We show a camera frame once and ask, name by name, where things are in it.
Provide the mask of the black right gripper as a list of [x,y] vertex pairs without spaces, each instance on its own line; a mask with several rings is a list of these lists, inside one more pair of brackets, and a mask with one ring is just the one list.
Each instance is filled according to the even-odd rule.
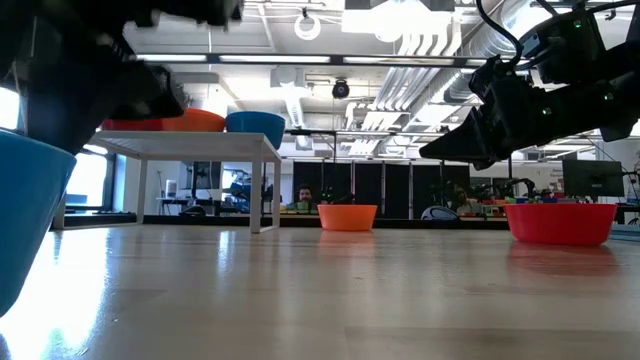
[[491,57],[475,70],[469,88],[482,105],[459,127],[421,147],[421,156],[484,170],[516,150],[555,138],[551,109],[542,104],[545,92],[517,76],[500,58]]

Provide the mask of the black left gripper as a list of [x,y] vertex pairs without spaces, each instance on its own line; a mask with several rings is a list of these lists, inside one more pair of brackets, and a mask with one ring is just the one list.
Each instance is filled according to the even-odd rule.
[[171,70],[145,62],[123,64],[124,58],[125,48],[107,35],[36,35],[24,59],[24,135],[76,154],[111,113],[122,121],[184,113],[185,94]]

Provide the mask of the red plastic mini bowl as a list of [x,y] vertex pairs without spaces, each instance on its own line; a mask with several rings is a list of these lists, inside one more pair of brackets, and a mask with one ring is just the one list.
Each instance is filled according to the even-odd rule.
[[600,246],[615,220],[615,204],[543,203],[505,207],[509,229],[523,243]]
[[148,120],[105,120],[101,126],[102,131],[162,131],[163,121]]

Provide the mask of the person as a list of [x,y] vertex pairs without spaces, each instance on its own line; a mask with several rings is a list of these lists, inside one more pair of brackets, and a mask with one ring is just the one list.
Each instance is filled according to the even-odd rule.
[[475,216],[482,212],[481,204],[469,198],[464,188],[455,185],[450,208],[460,216]]
[[317,203],[314,201],[312,188],[302,184],[297,191],[296,201],[286,206],[287,210],[311,213],[317,210]]

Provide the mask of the white perforated metal riser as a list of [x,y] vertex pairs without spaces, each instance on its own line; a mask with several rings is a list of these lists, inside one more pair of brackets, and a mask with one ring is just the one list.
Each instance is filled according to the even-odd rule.
[[282,159],[269,139],[261,133],[98,131],[89,140],[113,153],[140,161],[136,220],[144,222],[146,178],[150,161],[244,162],[252,165],[249,228],[253,234],[265,232],[261,225],[262,167],[274,165],[272,225],[280,226]]

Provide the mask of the white and blue ball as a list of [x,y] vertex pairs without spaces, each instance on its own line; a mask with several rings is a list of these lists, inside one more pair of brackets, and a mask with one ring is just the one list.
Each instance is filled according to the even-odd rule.
[[445,206],[434,205],[423,211],[421,219],[428,221],[458,221],[459,215]]

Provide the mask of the black partition panels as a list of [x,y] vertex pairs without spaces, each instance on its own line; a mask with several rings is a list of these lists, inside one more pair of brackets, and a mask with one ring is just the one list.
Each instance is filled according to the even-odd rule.
[[433,205],[454,201],[470,185],[466,166],[390,163],[296,162],[293,185],[311,188],[314,201],[375,205],[376,216],[418,219]]

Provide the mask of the large black monitor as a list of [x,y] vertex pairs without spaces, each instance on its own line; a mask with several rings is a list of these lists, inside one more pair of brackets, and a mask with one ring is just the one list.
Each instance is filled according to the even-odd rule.
[[567,196],[624,195],[623,171],[617,161],[563,160],[564,192]]

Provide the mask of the long ceiling light strip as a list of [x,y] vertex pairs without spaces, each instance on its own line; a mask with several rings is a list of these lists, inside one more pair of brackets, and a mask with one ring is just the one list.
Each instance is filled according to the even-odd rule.
[[484,58],[460,56],[398,56],[398,55],[313,55],[260,53],[141,53],[137,57],[152,63],[208,65],[302,65],[302,66],[363,66],[363,67],[425,67],[475,69]]

